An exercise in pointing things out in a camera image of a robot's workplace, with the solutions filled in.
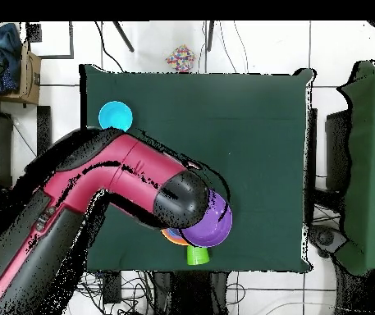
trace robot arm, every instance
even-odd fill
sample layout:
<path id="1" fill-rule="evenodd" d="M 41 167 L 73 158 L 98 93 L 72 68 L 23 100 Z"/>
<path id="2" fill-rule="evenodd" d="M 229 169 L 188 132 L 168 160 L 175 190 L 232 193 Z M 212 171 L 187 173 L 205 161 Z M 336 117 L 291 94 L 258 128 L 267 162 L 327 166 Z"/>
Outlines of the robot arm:
<path id="1" fill-rule="evenodd" d="M 40 171 L 38 160 L 28 166 L 30 198 L 0 232 L 0 315 L 35 315 L 46 301 L 66 305 L 73 290 L 55 297 L 53 288 L 79 279 L 109 203 L 149 226 L 180 230 L 208 210 L 209 189 L 197 175 L 120 130 L 69 135 L 42 157 L 53 170 Z"/>

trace floor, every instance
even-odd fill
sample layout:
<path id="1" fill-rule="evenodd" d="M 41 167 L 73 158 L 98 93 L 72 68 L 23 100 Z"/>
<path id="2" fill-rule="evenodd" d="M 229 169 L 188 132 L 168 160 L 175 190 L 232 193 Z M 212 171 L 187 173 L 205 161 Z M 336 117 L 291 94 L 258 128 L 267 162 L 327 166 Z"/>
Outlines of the floor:
<path id="1" fill-rule="evenodd" d="M 67 22 L 41 24 L 43 42 L 33 44 L 32 51 L 40 56 L 69 55 Z M 123 22 L 122 28 L 135 47 L 134 53 L 129 52 L 112 22 L 98 24 L 106 50 L 126 71 L 174 72 L 165 58 L 176 47 L 185 43 L 199 58 L 204 45 L 202 21 Z M 53 141 L 80 125 L 78 64 L 91 63 L 106 71 L 120 71 L 103 53 L 94 22 L 73 22 L 72 38 L 73 59 L 42 60 L 39 104 L 52 107 Z M 324 121 L 328 114 L 347 108 L 336 87 L 346 83 L 354 63 L 375 59 L 375 28 L 366 21 L 218 21 L 212 51 L 207 57 L 207 73 L 232 73 L 233 66 L 239 73 L 247 72 L 240 38 L 247 52 L 250 73 L 293 74 L 308 67 L 317 72 L 312 89 L 312 104 L 318 109 L 317 186 L 325 187 Z M 196 62 L 193 72 L 205 72 L 204 53 L 200 67 Z M 12 114 L 16 125 L 12 140 L 12 171 L 16 182 L 25 165 L 34 158 L 36 108 L 2 103 L 1 109 Z M 316 217 L 320 216 L 322 213 L 316 212 Z M 320 258 L 311 245 L 307 256 L 313 265 L 313 270 L 307 274 L 240 272 L 238 282 L 245 288 L 245 297 L 239 304 L 229 304 L 236 301 L 237 291 L 234 287 L 227 291 L 230 315 L 332 315 L 336 301 L 332 262 Z M 123 272 L 123 276 L 129 281 L 138 275 Z M 236 278 L 237 273 L 231 273 L 228 284 L 236 282 Z M 133 296 L 135 283 L 125 285 L 124 295 Z M 243 295 L 244 291 L 238 291 L 240 299 Z M 145 302 L 137 309 L 142 313 L 146 309 Z M 102 314 L 90 298 L 75 292 L 63 315 Z"/>

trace black chair leg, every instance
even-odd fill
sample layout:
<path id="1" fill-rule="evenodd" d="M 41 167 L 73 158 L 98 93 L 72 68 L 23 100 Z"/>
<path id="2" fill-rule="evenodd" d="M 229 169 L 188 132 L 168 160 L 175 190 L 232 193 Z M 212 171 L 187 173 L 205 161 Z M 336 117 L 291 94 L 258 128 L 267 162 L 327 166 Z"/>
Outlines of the black chair leg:
<path id="1" fill-rule="evenodd" d="M 212 49 L 212 39 L 213 39 L 213 27 L 215 26 L 215 21 L 209 21 L 209 37 L 208 37 L 208 52 Z"/>
<path id="2" fill-rule="evenodd" d="M 116 26 L 117 31 L 119 32 L 121 38 L 124 40 L 125 44 L 129 48 L 129 50 L 131 52 L 134 52 L 135 49 L 131 45 L 131 43 L 130 43 L 129 39 L 127 38 L 127 36 L 126 36 L 125 32 L 123 31 L 123 29 L 120 27 L 120 24 L 117 21 L 113 21 L 113 24 L 114 24 L 114 26 Z"/>

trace teal bowl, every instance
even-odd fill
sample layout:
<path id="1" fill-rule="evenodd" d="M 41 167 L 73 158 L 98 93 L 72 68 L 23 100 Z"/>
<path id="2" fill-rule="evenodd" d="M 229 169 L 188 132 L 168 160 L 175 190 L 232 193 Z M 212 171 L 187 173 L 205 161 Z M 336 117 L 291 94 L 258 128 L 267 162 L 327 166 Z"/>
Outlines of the teal bowl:
<path id="1" fill-rule="evenodd" d="M 124 103 L 109 102 L 101 107 L 98 121 L 103 129 L 113 127 L 118 130 L 128 131 L 133 122 L 133 116 L 131 109 Z"/>

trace black wire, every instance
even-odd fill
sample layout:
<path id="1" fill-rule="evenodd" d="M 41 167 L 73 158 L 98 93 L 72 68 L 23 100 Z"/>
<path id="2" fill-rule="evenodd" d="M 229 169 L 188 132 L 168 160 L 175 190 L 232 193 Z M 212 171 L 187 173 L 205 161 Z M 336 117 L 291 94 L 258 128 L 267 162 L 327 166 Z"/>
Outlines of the black wire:
<path id="1" fill-rule="evenodd" d="M 236 67 L 234 66 L 234 64 L 232 64 L 231 57 L 230 57 L 230 55 L 228 54 L 228 51 L 226 50 L 226 47 L 225 47 L 225 40 L 223 39 L 222 23 L 221 23 L 221 22 L 219 22 L 219 28 L 221 29 L 222 42 L 223 42 L 223 47 L 224 47 L 224 49 L 225 49 L 225 53 L 226 53 L 226 55 L 228 56 L 228 59 L 230 60 L 231 65 L 232 65 L 232 67 L 234 68 L 234 71 L 236 72 Z"/>
<path id="2" fill-rule="evenodd" d="M 94 306 L 101 312 L 102 315 L 106 315 L 106 313 L 95 302 L 94 297 L 92 297 L 91 293 L 89 292 L 88 287 L 84 283 L 82 283 L 82 286 L 88 291 L 88 295 L 91 298 L 91 301 L 94 304 Z"/>
<path id="3" fill-rule="evenodd" d="M 103 33 L 101 33 L 101 29 L 99 29 L 98 23 L 97 23 L 96 21 L 95 21 L 94 23 L 95 23 L 95 25 L 97 26 L 97 29 L 98 29 L 98 32 L 99 32 L 99 37 L 101 38 L 101 44 L 103 45 L 103 51 L 104 51 L 104 53 L 107 54 L 107 55 L 108 55 L 113 61 L 116 62 L 116 64 L 117 64 L 118 67 L 120 68 L 121 72 L 125 72 L 125 71 L 123 70 L 123 68 L 121 67 L 120 63 L 119 63 L 116 59 L 114 59 L 114 57 L 113 57 L 111 54 L 108 54 L 108 52 L 105 50 L 104 39 L 103 39 Z"/>
<path id="4" fill-rule="evenodd" d="M 236 273 L 236 302 L 238 302 L 238 279 L 240 278 L 240 272 Z M 238 304 L 237 313 L 240 315 L 240 305 Z"/>
<path id="5" fill-rule="evenodd" d="M 145 295 L 146 295 L 146 300 L 147 300 L 148 304 L 152 307 L 152 309 L 154 310 L 154 312 L 157 312 L 157 310 L 156 310 L 156 308 L 155 308 L 155 306 L 154 306 L 154 304 L 153 304 L 152 292 L 151 292 L 151 289 L 150 289 L 150 287 L 149 287 L 148 281 L 144 281 L 144 280 L 140 277 L 140 274 L 139 274 L 138 271 L 136 271 L 136 273 L 138 273 L 140 280 L 144 283 L 144 287 L 145 287 L 145 289 L 146 289 L 146 291 L 145 291 Z"/>
<path id="6" fill-rule="evenodd" d="M 335 216 L 335 217 L 318 217 L 318 218 L 313 219 L 313 222 L 324 222 L 324 221 L 335 220 L 337 218 L 341 218 L 341 216 Z"/>
<path id="7" fill-rule="evenodd" d="M 197 73 L 199 73 L 199 71 L 200 71 L 200 59 L 202 59 L 202 51 L 203 50 L 204 50 L 204 44 L 203 44 L 202 48 L 200 49 L 199 66 L 198 66 L 198 69 L 197 69 Z"/>
<path id="8" fill-rule="evenodd" d="M 204 33 L 204 24 L 202 25 L 202 33 Z M 202 48 L 200 49 L 200 56 L 199 56 L 199 67 L 197 69 L 197 73 L 199 73 L 200 71 L 200 59 L 202 59 L 202 51 L 204 50 L 204 45 L 206 43 L 203 44 Z"/>
<path id="9" fill-rule="evenodd" d="M 238 37 L 240 38 L 241 44 L 243 45 L 244 53 L 245 53 L 245 61 L 247 63 L 247 74 L 249 73 L 249 59 L 247 58 L 247 52 L 245 51 L 245 47 L 243 44 L 243 40 L 240 37 L 240 33 L 238 32 L 238 29 L 236 28 L 236 33 L 238 34 Z"/>
<path id="10" fill-rule="evenodd" d="M 327 217 L 331 217 L 330 215 L 327 215 L 321 208 L 319 208 L 317 205 L 314 205 L 314 207 L 316 208 L 316 209 L 318 209 L 320 212 L 322 212 L 324 215 L 326 215 Z"/>
<path id="11" fill-rule="evenodd" d="M 226 305 L 238 304 L 238 303 L 241 302 L 241 301 L 244 299 L 244 297 L 245 297 L 245 287 L 244 287 L 242 284 L 239 284 L 238 282 L 236 282 L 236 283 L 231 283 L 231 284 L 229 284 L 229 285 L 226 287 L 226 289 L 228 290 L 228 288 L 229 288 L 230 286 L 232 286 L 232 285 L 236 285 L 237 287 L 238 287 L 238 286 L 241 286 L 241 287 L 242 287 L 242 290 L 244 291 L 244 293 L 243 293 L 243 297 L 241 297 L 241 299 L 238 299 L 238 298 L 237 298 L 237 300 L 236 300 L 235 302 L 232 302 L 232 303 L 230 303 L 230 304 L 226 304 Z"/>
<path id="12" fill-rule="evenodd" d="M 33 151 L 33 149 L 30 147 L 30 145 L 26 142 L 25 138 L 22 136 L 20 130 L 18 129 L 18 127 L 15 125 L 15 123 L 13 122 L 13 120 L 11 119 L 11 117 L 7 114 L 7 113 L 4 113 L 4 115 L 7 116 L 7 119 L 9 121 L 11 121 L 13 127 L 16 129 L 16 131 L 19 133 L 19 135 L 21 136 L 21 138 L 24 140 L 24 143 L 26 143 L 26 145 L 28 146 L 28 148 L 30 149 L 30 151 L 37 157 L 37 155 L 35 154 L 35 152 Z"/>

